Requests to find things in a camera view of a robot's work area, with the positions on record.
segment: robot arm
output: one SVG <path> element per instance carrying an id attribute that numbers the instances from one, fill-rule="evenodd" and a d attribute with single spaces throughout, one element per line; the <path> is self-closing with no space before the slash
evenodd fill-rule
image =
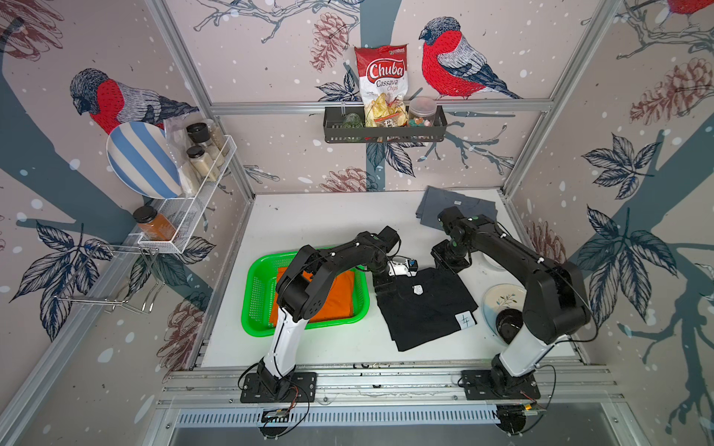
<path id="1" fill-rule="evenodd" d="M 271 348 L 258 364 L 261 382 L 277 400 L 291 386 L 300 337 L 325 304 L 335 278 L 357 265 L 365 265 L 374 275 L 387 275 L 387 253 L 398 240 L 397 232 L 386 226 L 378 235 L 362 232 L 335 248 L 300 248 L 277 283 L 278 322 Z M 303 273 L 312 274 L 312 281 Z"/>
<path id="2" fill-rule="evenodd" d="M 481 251 L 489 255 L 526 288 L 523 327 L 491 363 L 491 377 L 497 393 L 504 395 L 514 384 L 529 378 L 536 363 L 558 340 L 566 339 L 588 323 L 583 275 L 571 262 L 560 264 L 498 229 L 488 217 L 464 218 L 457 207 L 439 214 L 450 236 L 432 249 L 437 268 L 457 273 L 470 265 L 464 257 Z"/>

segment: clothing label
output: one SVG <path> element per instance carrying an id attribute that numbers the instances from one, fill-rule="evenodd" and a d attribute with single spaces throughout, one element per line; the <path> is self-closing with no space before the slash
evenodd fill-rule
<path id="1" fill-rule="evenodd" d="M 464 311 L 463 313 L 454 315 L 454 317 L 458 321 L 458 324 L 461 326 L 461 330 L 464 330 L 466 328 L 473 327 L 474 325 L 476 325 L 476 321 L 473 319 L 473 315 L 471 314 L 471 311 Z"/>

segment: blue striped plate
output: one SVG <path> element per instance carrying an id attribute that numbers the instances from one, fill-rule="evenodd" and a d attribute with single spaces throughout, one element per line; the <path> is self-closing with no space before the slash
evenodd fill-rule
<path id="1" fill-rule="evenodd" d="M 131 190 L 151 198 L 181 194 L 179 171 L 167 150 L 164 131 L 145 122 L 125 122 L 106 140 L 114 173 Z"/>

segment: cable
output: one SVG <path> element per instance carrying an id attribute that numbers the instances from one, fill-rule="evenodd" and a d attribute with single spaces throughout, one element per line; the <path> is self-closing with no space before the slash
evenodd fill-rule
<path id="1" fill-rule="evenodd" d="M 548 411 L 548 408 L 550 407 L 550 402 L 553 401 L 553 395 L 555 394 L 555 382 L 558 379 L 558 376 L 556 375 L 555 367 L 553 367 L 552 364 L 545 364 L 540 368 L 543 368 L 543 367 L 550 367 L 553 369 L 553 389 L 550 391 L 550 398 L 548 398 L 548 402 L 545 404 L 545 412 L 541 413 L 540 416 L 538 416 L 538 419 L 528 429 L 521 430 L 519 432 L 521 434 L 525 434 L 527 431 L 533 429 L 543 419 L 543 416 L 545 415 L 545 413 Z"/>
<path id="2" fill-rule="evenodd" d="M 560 273 L 559 273 L 558 271 L 556 271 L 555 268 L 551 268 L 551 271 L 553 271 L 555 274 L 557 274 L 558 277 L 559 277 L 561 280 L 563 280 L 563 282 L 565 282 L 565 284 L 568 285 L 571 290 L 573 290 L 573 292 L 575 293 L 575 295 L 577 295 L 577 296 L 580 298 L 580 300 L 583 301 L 583 303 L 585 304 L 585 307 L 588 309 L 588 313 L 590 313 L 590 319 L 593 319 L 593 322 L 595 322 L 595 318 L 593 317 L 593 311 L 590 309 L 590 305 L 588 304 L 588 301 L 585 300 L 585 299 L 583 298 L 583 296 L 581 296 L 580 293 L 578 293 L 578 291 L 575 289 L 575 287 L 573 287 L 573 285 L 570 283 L 570 281 L 566 280 L 562 275 L 560 275 Z M 570 343 L 581 343 L 581 344 L 582 344 L 582 343 L 591 343 L 591 342 L 593 342 L 595 339 L 598 338 L 598 335 L 599 335 L 599 334 L 600 334 L 600 327 L 598 327 L 598 323 L 595 322 L 595 335 L 594 335 L 593 337 L 591 337 L 590 339 L 579 340 L 579 339 L 568 338 L 568 339 L 559 340 L 558 342 L 553 343 L 553 345 L 557 345 L 557 344 L 560 344 L 560 343 L 568 343 L 568 342 L 570 342 Z"/>
<path id="3" fill-rule="evenodd" d="M 294 383 L 292 380 L 290 380 L 290 383 L 291 383 L 293 386 L 295 386 L 295 388 L 297 388 L 297 389 L 299 389 L 299 390 L 302 390 L 302 392 L 303 392 L 304 395 L 307 395 L 307 394 L 308 394 L 302 387 L 300 387 L 299 385 L 297 385 L 296 383 Z M 268 420 L 268 421 L 265 422 L 265 424 L 263 425 L 263 427 L 260 428 L 260 431 L 261 431 L 261 433 L 263 434 L 263 436 L 264 436 L 265 438 L 270 438 L 270 439 L 272 440 L 272 439 L 275 439 L 275 438 L 278 438 L 278 437 L 282 437 L 283 435 L 287 435 L 290 431 L 292 431 L 293 429 L 295 429 L 296 427 L 298 427 L 298 426 L 300 425 L 300 423 L 302 423 L 302 422 L 308 417 L 308 414 L 310 413 L 310 399 L 309 399 L 309 398 L 308 398 L 307 403 L 308 403 L 308 409 L 307 409 L 307 411 L 305 411 L 305 415 L 303 415 L 302 418 L 301 418 L 294 426 L 290 427 L 290 428 L 287 429 L 287 430 L 284 430 L 283 432 L 280 432 L 280 433 L 277 434 L 277 435 L 266 435 L 266 434 L 263 432 L 263 429 L 264 429 L 265 426 L 267 426 L 268 423 L 271 421 L 271 420 Z M 288 410 L 288 414 L 286 415 L 286 417 L 289 417 L 289 416 L 290 416 L 290 410 Z"/>
<path id="4" fill-rule="evenodd" d="M 246 369 L 243 371 L 243 373 L 241 373 L 241 377 L 238 378 L 238 389 L 243 390 L 243 387 L 241 386 L 241 380 L 243 379 L 244 376 L 246 376 L 246 375 L 248 374 L 248 372 L 250 372 L 252 369 L 258 367 L 258 364 L 259 364 L 259 363 L 260 363 L 260 362 L 257 362 L 257 363 L 255 363 L 255 364 L 253 364 L 252 366 L 246 368 Z"/>

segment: mounting plate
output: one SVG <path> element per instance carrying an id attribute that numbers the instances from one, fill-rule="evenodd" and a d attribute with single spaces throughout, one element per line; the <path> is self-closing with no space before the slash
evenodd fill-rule
<path id="1" fill-rule="evenodd" d="M 517 385 L 509 388 L 505 395 L 496 394 L 491 384 L 490 369 L 462 370 L 460 382 L 463 383 L 462 387 L 467 400 L 519 400 L 526 398 L 521 391 L 534 400 L 540 398 L 540 390 L 538 390 L 534 378 L 520 381 Z"/>
<path id="2" fill-rule="evenodd" d="M 317 373 L 314 372 L 295 372 L 293 373 L 292 381 L 301 389 L 298 393 L 297 402 L 314 402 L 315 401 L 315 386 L 317 384 Z M 288 391 L 285 398 L 277 400 L 263 386 L 260 377 L 257 373 L 249 373 L 243 381 L 243 392 L 241 392 L 241 402 L 292 402 L 295 398 L 295 390 L 292 388 Z"/>

